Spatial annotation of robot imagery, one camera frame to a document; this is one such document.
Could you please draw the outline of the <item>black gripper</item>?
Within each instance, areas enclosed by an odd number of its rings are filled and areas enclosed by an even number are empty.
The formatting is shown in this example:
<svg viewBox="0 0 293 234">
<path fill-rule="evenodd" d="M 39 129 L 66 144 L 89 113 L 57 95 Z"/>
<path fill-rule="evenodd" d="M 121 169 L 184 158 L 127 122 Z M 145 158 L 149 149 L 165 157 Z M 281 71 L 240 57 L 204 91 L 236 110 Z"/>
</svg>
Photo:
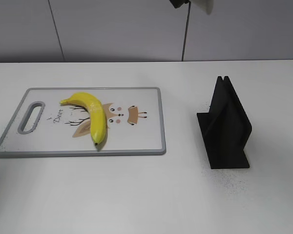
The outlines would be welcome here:
<svg viewBox="0 0 293 234">
<path fill-rule="evenodd" d="M 169 0 L 174 8 L 180 8 L 183 4 L 188 4 L 190 0 Z"/>
</svg>

